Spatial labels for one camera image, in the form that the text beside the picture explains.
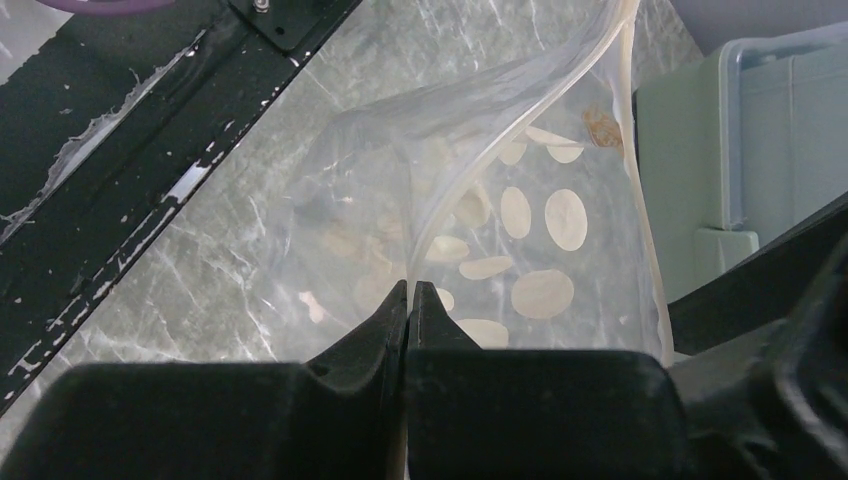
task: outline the plastic bag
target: plastic bag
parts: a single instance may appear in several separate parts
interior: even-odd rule
[[[562,47],[326,127],[266,222],[255,309],[285,329],[287,358],[328,347],[407,279],[434,282],[483,347],[668,363],[633,144],[637,6],[605,2]]]

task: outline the bolt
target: bolt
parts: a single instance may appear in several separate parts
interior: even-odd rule
[[[271,0],[253,0],[253,8],[259,13],[268,13],[271,9]]]

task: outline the purple cable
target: purple cable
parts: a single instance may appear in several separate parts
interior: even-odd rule
[[[132,15],[155,10],[174,3],[175,0],[36,0],[48,7],[79,15]]]

